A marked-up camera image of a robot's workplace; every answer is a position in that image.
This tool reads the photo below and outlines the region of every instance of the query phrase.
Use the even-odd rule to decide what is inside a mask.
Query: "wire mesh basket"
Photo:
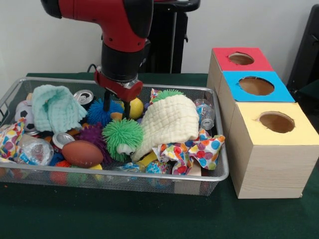
[[[32,93],[36,87],[45,84],[66,86],[72,93],[83,89],[90,90],[96,98],[103,98],[104,95],[104,89],[96,85],[94,81],[26,77],[17,80],[0,100],[0,125],[13,123],[17,104],[25,100],[28,93]],[[215,127],[211,133],[212,135],[223,134],[218,99],[213,90],[199,87],[144,85],[139,95],[144,104],[149,102],[152,88],[178,89],[193,101],[207,99],[214,105],[216,113]],[[102,165],[103,170],[0,163],[0,169],[5,171],[0,176],[0,182],[208,196],[218,182],[226,179],[229,174],[225,145],[220,150],[216,169],[207,170],[202,176],[111,170],[127,162],[115,161]]]

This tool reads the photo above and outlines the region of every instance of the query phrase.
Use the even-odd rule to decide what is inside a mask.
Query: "googly eye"
[[[131,148],[130,146],[128,146],[127,144],[119,144],[116,148],[116,151],[119,154],[126,154],[126,155],[132,155],[135,152],[134,148]]]

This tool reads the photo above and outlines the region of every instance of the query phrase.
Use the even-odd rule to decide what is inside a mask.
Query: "green tablecloth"
[[[30,76],[88,79],[81,74]],[[206,85],[207,75],[140,75],[145,83]],[[1,239],[319,237],[319,172],[301,199],[238,200],[228,178],[209,197],[0,183]]]

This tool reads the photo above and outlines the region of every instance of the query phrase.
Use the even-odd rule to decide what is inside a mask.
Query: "red square top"
[[[259,48],[213,48],[222,71],[274,71]]]

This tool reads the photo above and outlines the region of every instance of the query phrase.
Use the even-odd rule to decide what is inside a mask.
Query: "white crinkled cloth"
[[[183,143],[198,138],[199,117],[195,104],[186,96],[170,96],[148,107],[141,126],[144,138],[133,162],[149,153],[152,147],[166,143]]]

